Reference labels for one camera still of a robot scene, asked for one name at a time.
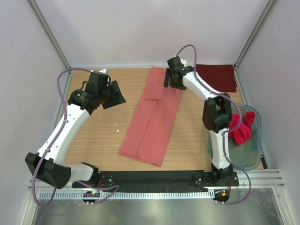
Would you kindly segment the salmon pink t shirt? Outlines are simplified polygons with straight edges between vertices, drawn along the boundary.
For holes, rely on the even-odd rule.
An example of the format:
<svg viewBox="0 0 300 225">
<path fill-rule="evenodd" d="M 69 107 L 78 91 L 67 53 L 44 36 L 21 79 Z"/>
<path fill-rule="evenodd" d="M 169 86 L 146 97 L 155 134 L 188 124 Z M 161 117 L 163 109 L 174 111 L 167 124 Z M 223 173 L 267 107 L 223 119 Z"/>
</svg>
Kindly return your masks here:
<svg viewBox="0 0 300 225">
<path fill-rule="evenodd" d="M 164 87 L 166 70 L 152 67 L 119 154 L 161 166 L 183 92 Z"/>
</svg>

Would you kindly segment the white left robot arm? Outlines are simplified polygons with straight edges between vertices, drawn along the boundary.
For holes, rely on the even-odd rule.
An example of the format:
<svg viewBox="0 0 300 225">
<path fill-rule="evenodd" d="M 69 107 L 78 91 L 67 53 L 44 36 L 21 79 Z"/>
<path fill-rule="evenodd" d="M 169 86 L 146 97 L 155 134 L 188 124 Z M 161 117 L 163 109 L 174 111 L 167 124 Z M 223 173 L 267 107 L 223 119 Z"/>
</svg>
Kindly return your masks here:
<svg viewBox="0 0 300 225">
<path fill-rule="evenodd" d="M 104 109 L 125 103 L 117 81 L 112 81 L 107 69 L 90 71 L 87 81 L 73 91 L 64 114 L 48 140 L 36 154 L 28 153 L 25 162 L 30 172 L 44 183 L 62 189 L 68 182 L 73 187 L 96 187 L 100 181 L 97 167 L 81 163 L 64 166 L 66 152 L 80 127 L 99 107 Z"/>
</svg>

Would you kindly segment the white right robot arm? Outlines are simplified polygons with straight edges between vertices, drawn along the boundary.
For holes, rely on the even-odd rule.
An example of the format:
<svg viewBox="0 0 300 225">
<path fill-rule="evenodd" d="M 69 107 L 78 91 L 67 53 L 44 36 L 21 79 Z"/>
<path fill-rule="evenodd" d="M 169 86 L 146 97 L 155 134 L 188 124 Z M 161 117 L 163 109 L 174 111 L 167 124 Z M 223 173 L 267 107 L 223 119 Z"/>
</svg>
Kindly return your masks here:
<svg viewBox="0 0 300 225">
<path fill-rule="evenodd" d="M 208 85 L 192 66 L 186 66 L 178 56 L 167 61 L 164 87 L 190 89 L 204 102 L 202 122 L 210 133 L 212 144 L 211 180 L 221 186 L 233 174 L 229 157 L 228 131 L 232 120 L 230 96 Z"/>
</svg>

